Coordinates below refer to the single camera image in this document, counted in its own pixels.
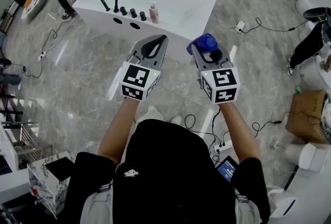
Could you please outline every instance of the cardboard box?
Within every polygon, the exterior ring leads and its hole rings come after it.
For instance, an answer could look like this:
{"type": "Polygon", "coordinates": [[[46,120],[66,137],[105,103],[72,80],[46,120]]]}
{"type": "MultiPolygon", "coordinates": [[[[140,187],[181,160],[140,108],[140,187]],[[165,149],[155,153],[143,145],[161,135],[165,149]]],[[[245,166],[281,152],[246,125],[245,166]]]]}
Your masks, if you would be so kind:
{"type": "Polygon", "coordinates": [[[286,130],[305,142],[329,144],[320,126],[325,97],[324,90],[294,95],[286,130]]]}

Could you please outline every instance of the white sink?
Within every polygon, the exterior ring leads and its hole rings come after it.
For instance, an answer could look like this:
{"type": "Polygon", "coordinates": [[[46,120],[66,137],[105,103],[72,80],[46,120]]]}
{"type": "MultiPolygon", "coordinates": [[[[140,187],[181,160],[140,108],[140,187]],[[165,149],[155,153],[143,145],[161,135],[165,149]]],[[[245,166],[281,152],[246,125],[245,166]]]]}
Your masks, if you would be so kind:
{"type": "Polygon", "coordinates": [[[137,42],[152,35],[165,34],[169,38],[166,55],[189,63],[192,59],[186,47],[190,41],[203,34],[216,0],[118,0],[118,7],[124,6],[128,14],[114,13],[115,0],[105,0],[111,8],[108,12],[100,0],[77,0],[74,9],[90,26],[102,32],[137,42]],[[149,5],[156,2],[159,9],[159,23],[149,18],[149,5]],[[130,9],[134,8],[136,18],[132,18],[130,9]],[[146,21],[141,21],[139,13],[144,11],[146,21]],[[133,28],[135,23],[140,29],[133,28]]]}

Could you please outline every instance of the forearm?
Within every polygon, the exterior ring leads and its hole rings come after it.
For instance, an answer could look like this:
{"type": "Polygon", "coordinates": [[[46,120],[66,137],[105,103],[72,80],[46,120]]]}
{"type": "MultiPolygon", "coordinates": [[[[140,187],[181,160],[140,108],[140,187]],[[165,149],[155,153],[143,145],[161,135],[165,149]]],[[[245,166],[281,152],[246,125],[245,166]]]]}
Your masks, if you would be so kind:
{"type": "Polygon", "coordinates": [[[261,159],[258,143],[234,104],[222,103],[219,104],[219,108],[228,126],[239,162],[251,157],[261,159]]]}
{"type": "Polygon", "coordinates": [[[101,141],[98,151],[100,156],[110,158],[115,164],[120,162],[138,104],[139,101],[137,100],[124,99],[121,108],[101,141]]]}

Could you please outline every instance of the black knob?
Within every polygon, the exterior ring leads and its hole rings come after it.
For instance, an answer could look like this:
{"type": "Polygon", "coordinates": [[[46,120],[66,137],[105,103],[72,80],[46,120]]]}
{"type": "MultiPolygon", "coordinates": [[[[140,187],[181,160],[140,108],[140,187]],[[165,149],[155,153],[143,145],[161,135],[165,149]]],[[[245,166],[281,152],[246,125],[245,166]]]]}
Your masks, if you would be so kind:
{"type": "Polygon", "coordinates": [[[104,7],[106,8],[106,11],[109,11],[110,8],[108,7],[107,3],[104,0],[101,0],[101,2],[104,5],[104,7]]]}
{"type": "Polygon", "coordinates": [[[122,6],[119,10],[122,13],[122,15],[127,15],[128,14],[128,12],[125,10],[124,6],[122,6]]]}
{"type": "Polygon", "coordinates": [[[131,17],[132,18],[136,18],[137,17],[137,14],[136,14],[136,11],[135,11],[135,9],[130,9],[130,13],[131,13],[131,17]]]}
{"type": "Polygon", "coordinates": [[[146,21],[146,15],[145,15],[145,12],[144,11],[141,11],[140,13],[140,19],[142,20],[142,21],[146,21]]]}

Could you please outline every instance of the gray tile floor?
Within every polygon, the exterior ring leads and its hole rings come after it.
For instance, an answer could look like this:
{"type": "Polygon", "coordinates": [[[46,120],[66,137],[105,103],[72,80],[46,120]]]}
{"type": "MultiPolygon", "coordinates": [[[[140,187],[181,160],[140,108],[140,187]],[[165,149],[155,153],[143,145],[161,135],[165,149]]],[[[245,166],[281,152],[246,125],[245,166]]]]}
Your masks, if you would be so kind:
{"type": "MultiPolygon", "coordinates": [[[[214,10],[226,26],[243,20],[247,30],[256,26],[255,17],[259,17],[266,27],[288,29],[303,22],[303,17],[295,9],[295,2],[217,0],[214,10]]],[[[13,63],[26,65],[28,74],[38,75],[41,63],[37,57],[50,29],[59,27],[62,10],[56,0],[48,0],[29,25],[19,19],[21,11],[10,28],[4,53],[13,63]]],[[[24,117],[38,122],[41,140],[52,143],[58,151],[95,152],[121,104],[122,98],[118,94],[112,101],[108,100],[107,91],[132,43],[101,34],[89,28],[79,17],[72,22],[63,24],[58,37],[45,46],[44,50],[52,50],[43,59],[40,78],[23,76],[20,92],[15,87],[9,88],[24,100],[21,100],[24,117]]],[[[211,14],[205,32],[213,34],[228,50],[233,45],[238,47],[234,64],[238,67],[242,86],[235,104],[249,126],[253,122],[262,125],[270,119],[281,119],[289,110],[295,86],[300,80],[297,72],[289,78],[285,67],[287,55],[299,43],[302,30],[304,28],[300,27],[292,32],[278,33],[257,28],[249,34],[238,34],[223,29],[211,14]]],[[[165,58],[162,67],[159,85],[149,99],[140,104],[137,117],[146,111],[148,104],[154,104],[166,120],[177,114],[183,117],[194,114],[197,121],[193,129],[200,131],[209,111],[215,114],[217,108],[209,103],[199,88],[195,64],[184,65],[165,58]]],[[[21,67],[12,65],[7,72],[20,74],[21,67]]],[[[278,126],[267,125],[257,137],[263,153],[266,182],[280,186],[289,178],[287,172],[293,166],[285,160],[284,148],[271,150],[267,146],[273,137],[284,143],[292,140],[284,127],[285,122],[278,126]]],[[[226,130],[223,118],[217,118],[215,133],[221,136],[226,130]]],[[[207,144],[212,142],[210,136],[204,139],[207,144]]],[[[235,157],[231,149],[222,152],[221,157],[226,155],[235,157]]]]}

